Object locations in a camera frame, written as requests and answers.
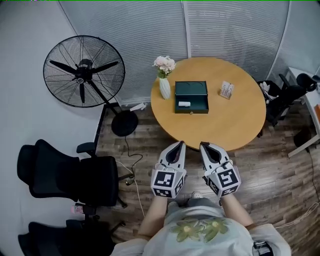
green flower graphic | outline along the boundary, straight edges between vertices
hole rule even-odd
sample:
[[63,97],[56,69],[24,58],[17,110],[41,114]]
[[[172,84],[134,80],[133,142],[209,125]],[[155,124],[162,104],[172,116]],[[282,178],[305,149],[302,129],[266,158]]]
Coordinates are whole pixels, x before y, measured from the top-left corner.
[[225,225],[223,219],[206,219],[203,220],[203,222],[205,223],[205,229],[202,233],[205,234],[204,241],[206,243],[214,239],[218,232],[225,234],[228,231],[228,227]]
[[182,242],[186,238],[191,238],[194,241],[200,241],[199,233],[205,228],[199,225],[199,221],[178,221],[177,226],[170,229],[172,233],[178,233],[176,236],[177,242]]

open box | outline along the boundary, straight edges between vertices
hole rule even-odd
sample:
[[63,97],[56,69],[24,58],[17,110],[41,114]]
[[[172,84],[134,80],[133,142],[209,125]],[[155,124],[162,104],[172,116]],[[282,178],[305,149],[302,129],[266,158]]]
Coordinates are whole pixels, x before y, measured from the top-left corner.
[[[179,106],[179,102],[190,102],[190,106]],[[209,104],[206,81],[176,81],[174,112],[177,114],[207,114]]]

shirt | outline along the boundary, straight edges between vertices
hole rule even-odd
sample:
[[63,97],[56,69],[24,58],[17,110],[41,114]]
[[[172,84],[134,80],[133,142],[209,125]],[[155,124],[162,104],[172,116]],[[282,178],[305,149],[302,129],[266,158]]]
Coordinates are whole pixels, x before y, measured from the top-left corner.
[[119,243],[111,256],[252,256],[254,242],[265,241],[274,256],[291,256],[287,242],[271,224],[248,231],[220,209],[194,206],[166,217],[164,227],[146,241]]

white desk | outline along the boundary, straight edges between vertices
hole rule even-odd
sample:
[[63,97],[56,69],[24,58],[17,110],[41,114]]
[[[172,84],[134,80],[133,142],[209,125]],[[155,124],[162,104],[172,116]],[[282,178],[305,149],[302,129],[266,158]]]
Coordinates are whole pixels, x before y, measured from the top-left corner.
[[[293,67],[289,67],[289,70],[286,74],[286,78],[287,80],[289,80],[290,77],[294,78],[294,80],[297,78],[297,76],[301,73],[306,73],[308,74],[310,77],[313,76],[313,74],[293,68]],[[306,149],[307,147],[309,147],[311,144],[315,143],[316,141],[318,141],[320,139],[320,123],[315,111],[315,106],[320,104],[320,94],[317,92],[317,90],[314,91],[310,91],[308,92],[306,95],[304,95],[302,97],[302,99],[305,101],[306,106],[308,107],[308,110],[311,114],[312,117],[312,121],[314,123],[315,126],[315,130],[316,130],[316,135],[314,137],[312,137],[310,140],[308,140],[306,143],[304,143],[303,145],[301,145],[300,147],[296,148],[295,150],[293,150],[292,152],[290,152],[288,154],[288,157],[292,157],[295,154],[301,152],[302,150]]]

sleeve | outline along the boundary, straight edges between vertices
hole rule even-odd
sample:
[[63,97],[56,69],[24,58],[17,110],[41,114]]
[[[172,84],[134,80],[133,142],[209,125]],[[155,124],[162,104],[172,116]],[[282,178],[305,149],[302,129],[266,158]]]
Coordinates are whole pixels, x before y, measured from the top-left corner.
[[267,242],[274,256],[291,256],[291,248],[272,224],[257,226],[249,233],[255,242]]
[[141,256],[147,240],[136,238],[115,245],[111,256]]

